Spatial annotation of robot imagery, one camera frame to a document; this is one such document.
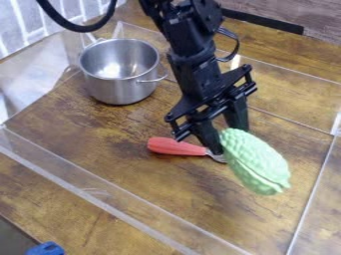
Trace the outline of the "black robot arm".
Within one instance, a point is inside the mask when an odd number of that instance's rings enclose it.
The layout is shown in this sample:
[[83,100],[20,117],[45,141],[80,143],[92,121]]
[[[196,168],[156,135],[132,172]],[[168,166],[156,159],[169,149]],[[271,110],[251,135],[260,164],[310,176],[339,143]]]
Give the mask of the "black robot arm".
[[227,31],[219,4],[214,0],[139,0],[143,11],[163,33],[167,58],[180,89],[180,99],[168,114],[175,140],[192,135],[212,154],[222,154],[218,131],[211,120],[222,116],[232,128],[248,130],[246,97],[255,91],[251,66],[223,72],[218,64],[232,59],[215,55],[212,37]]

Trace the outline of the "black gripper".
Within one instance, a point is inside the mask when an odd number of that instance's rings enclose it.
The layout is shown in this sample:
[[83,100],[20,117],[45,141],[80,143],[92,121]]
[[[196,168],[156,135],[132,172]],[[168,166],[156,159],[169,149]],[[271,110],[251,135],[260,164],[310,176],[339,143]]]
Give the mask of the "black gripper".
[[246,97],[256,91],[251,66],[243,64],[223,73],[216,58],[180,57],[167,53],[167,59],[180,89],[180,99],[165,122],[176,141],[191,134],[214,155],[223,154],[218,131],[211,120],[223,115],[227,126],[248,131]]

